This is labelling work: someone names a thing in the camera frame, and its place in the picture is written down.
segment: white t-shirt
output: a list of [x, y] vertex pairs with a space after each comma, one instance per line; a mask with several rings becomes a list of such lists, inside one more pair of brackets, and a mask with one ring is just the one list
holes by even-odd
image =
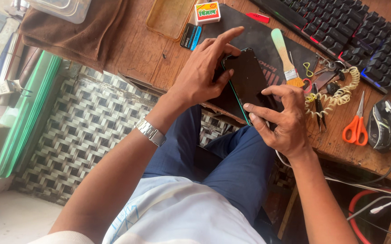
[[[92, 244], [83, 234], [61, 231], [32, 244]], [[245, 216], [208, 186], [184, 177], [141, 179], [102, 244], [265, 243]]]

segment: silver wristwatch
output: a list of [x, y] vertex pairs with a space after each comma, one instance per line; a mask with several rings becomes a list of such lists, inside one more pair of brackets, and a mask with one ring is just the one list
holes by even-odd
[[149, 122], [147, 122], [144, 118], [138, 121], [138, 123], [135, 125], [135, 127], [141, 131], [141, 133], [144, 134], [144, 136], [147, 136], [150, 141], [155, 143], [158, 147], [162, 146], [164, 142], [167, 140], [167, 138], [161, 134], [155, 127], [150, 125]]

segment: keyboard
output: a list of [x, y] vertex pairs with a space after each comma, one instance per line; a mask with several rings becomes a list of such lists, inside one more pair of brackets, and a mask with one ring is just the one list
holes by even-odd
[[360, 0], [250, 0], [362, 80], [391, 91], [391, 22]]

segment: floor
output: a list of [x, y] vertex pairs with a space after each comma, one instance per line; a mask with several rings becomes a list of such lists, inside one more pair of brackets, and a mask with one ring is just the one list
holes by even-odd
[[[158, 97], [83, 66], [64, 80], [37, 149], [16, 190], [64, 205], [86, 174], [154, 107]], [[201, 146], [238, 128], [203, 115]]]
[[15, 191], [0, 194], [0, 244], [25, 244], [45, 236], [62, 206]]

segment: wooden brush handle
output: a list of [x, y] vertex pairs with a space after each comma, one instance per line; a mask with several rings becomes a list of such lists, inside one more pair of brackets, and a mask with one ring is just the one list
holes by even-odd
[[289, 60], [289, 55], [287, 54], [286, 45], [281, 31], [279, 29], [273, 29], [271, 31], [271, 37], [274, 41], [275, 48], [280, 55], [281, 61], [283, 61], [283, 70], [286, 72], [295, 69], [295, 66]]

